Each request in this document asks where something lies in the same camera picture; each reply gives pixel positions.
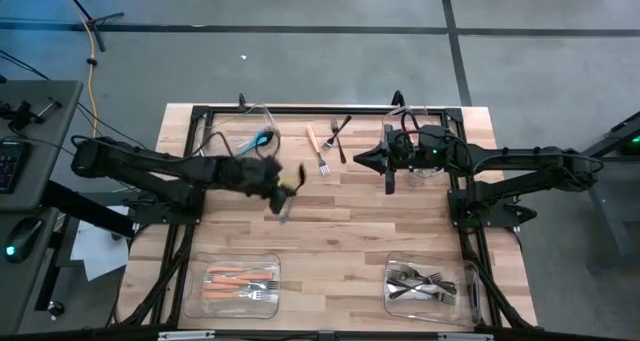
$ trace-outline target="black desk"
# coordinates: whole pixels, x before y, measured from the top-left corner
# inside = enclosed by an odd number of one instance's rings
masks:
[[[81,91],[82,83],[77,81],[9,81],[0,84],[0,101],[14,108],[26,101],[35,113],[50,103],[49,98],[60,102],[62,108],[44,115],[46,121],[43,124],[31,123],[22,132],[28,138],[62,146]],[[8,124],[9,121],[0,119],[0,139],[15,136]],[[11,230],[25,217],[38,214],[44,221],[44,229],[27,260],[10,264],[0,256],[0,299],[3,301],[0,334],[17,331],[32,292],[38,294],[36,310],[46,310],[51,301],[60,270],[58,255],[62,248],[62,235],[67,225],[64,222],[62,228],[54,232],[58,210],[124,237],[133,237],[131,219],[49,180],[59,152],[59,148],[52,145],[31,142],[30,153],[14,193],[0,195],[0,244],[4,245]],[[53,257],[42,285],[34,289],[49,248],[54,250]]]

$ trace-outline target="computer mouse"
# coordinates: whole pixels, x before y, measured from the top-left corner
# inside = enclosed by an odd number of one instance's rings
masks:
[[[35,216],[22,219],[11,230],[4,247],[4,256],[11,263],[20,263],[29,257],[36,244],[43,221]]]

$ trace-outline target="yellow cable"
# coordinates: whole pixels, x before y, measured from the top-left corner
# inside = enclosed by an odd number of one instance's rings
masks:
[[[95,58],[95,46],[93,44],[93,37],[91,36],[91,31],[89,31],[89,26],[87,26],[87,23],[85,22],[84,17],[82,16],[82,11],[80,11],[80,9],[73,2],[73,0],[65,0],[65,1],[67,1],[67,3],[71,6],[71,8],[73,8],[73,11],[75,11],[76,15],[78,15],[78,18],[80,19],[82,26],[84,26],[84,30],[87,32],[87,36],[89,37],[89,43],[91,44],[91,55],[89,56],[89,59],[92,61],[95,61],[96,58]],[[96,137],[96,132],[98,131],[98,108],[96,107],[96,101],[93,98],[93,67],[94,65],[89,63],[89,80],[87,81],[87,85],[89,89],[89,100],[91,100],[91,108],[93,109],[93,115],[94,115],[92,137]]]

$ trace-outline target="white paper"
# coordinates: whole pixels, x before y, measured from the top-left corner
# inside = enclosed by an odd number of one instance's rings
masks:
[[[129,208],[124,206],[109,208],[122,215],[126,215],[129,211]],[[71,259],[84,261],[87,280],[91,281],[127,264],[129,259],[127,240],[124,237],[114,240],[110,232],[80,221],[71,250]]]

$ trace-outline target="butcher block tabletop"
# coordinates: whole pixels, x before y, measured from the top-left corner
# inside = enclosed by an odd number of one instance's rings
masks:
[[[193,106],[167,105],[157,151],[183,155]],[[461,109],[468,142],[495,148],[489,110],[485,107]],[[214,119],[215,130],[222,131],[232,144],[239,138],[250,138],[264,126],[264,123],[260,124],[264,122],[263,117],[237,116],[217,114]],[[266,320],[216,319],[190,318],[181,312],[179,328],[314,331],[469,329],[395,317],[385,311],[382,283],[385,261],[390,252],[402,251],[462,264],[458,235],[451,226],[447,207],[449,176],[441,173],[423,179],[401,170],[396,174],[396,192],[385,195],[384,177],[353,162],[354,155],[379,143],[382,134],[380,115],[353,115],[340,133],[347,164],[341,164],[337,146],[323,151],[331,173],[322,176],[307,138],[306,126],[312,125],[321,145],[331,136],[330,120],[335,118],[341,123],[345,116],[273,115],[282,135],[278,154],[284,166],[281,176],[295,180],[301,163],[307,172],[307,183],[293,202],[288,223],[281,225],[278,222],[269,211],[267,200],[255,196],[247,198],[229,191],[207,192],[204,213],[193,239],[192,258],[198,253],[277,255],[281,261],[281,293],[276,315]],[[418,120],[420,123],[439,124],[436,118],[426,116],[418,117]],[[386,122],[399,127],[399,118],[389,118]],[[205,154],[226,154],[221,140],[214,138],[205,148]],[[477,175],[476,179],[495,182],[502,177],[501,172],[487,171]],[[166,225],[153,225],[136,237],[120,290],[117,307],[120,319],[133,312],[157,280],[167,230]],[[522,255],[515,237],[503,229],[486,229],[486,237],[497,285],[523,318],[536,324]],[[179,234],[176,247],[181,238],[182,234]],[[163,317],[171,306],[174,284],[172,282],[167,288]],[[483,316],[489,320],[485,305],[483,302]]]

